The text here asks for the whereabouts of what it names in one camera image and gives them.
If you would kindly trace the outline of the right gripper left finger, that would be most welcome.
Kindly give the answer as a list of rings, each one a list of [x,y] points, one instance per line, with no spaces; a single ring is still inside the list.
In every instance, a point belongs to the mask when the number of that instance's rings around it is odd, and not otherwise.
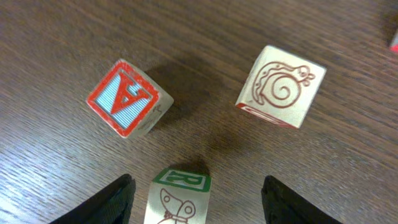
[[[124,174],[51,224],[128,224],[136,182]]]

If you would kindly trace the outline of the red letter A block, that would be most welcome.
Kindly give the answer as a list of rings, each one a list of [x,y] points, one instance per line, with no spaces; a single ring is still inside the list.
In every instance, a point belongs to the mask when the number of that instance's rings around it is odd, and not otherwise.
[[[86,102],[121,137],[147,134],[174,103],[150,76],[119,59]]]

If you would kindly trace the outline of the snail picture block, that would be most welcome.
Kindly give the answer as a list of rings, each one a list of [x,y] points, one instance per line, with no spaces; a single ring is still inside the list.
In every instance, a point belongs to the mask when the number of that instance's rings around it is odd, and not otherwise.
[[[315,62],[267,45],[235,106],[278,126],[300,128],[326,71]]]

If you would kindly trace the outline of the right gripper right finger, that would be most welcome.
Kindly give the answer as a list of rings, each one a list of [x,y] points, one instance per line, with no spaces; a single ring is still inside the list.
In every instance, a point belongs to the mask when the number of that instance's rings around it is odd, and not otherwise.
[[[341,224],[272,175],[261,190],[267,224]]]

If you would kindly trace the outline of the top red X block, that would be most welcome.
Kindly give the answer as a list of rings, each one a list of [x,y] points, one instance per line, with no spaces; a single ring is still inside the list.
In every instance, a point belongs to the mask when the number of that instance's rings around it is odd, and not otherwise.
[[[394,34],[389,48],[391,51],[398,53],[398,30]]]

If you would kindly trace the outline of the butterfly picture block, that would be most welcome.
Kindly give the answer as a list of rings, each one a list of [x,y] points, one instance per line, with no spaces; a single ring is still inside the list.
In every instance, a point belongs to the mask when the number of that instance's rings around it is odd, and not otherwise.
[[[151,182],[144,224],[205,224],[211,177],[166,168]]]

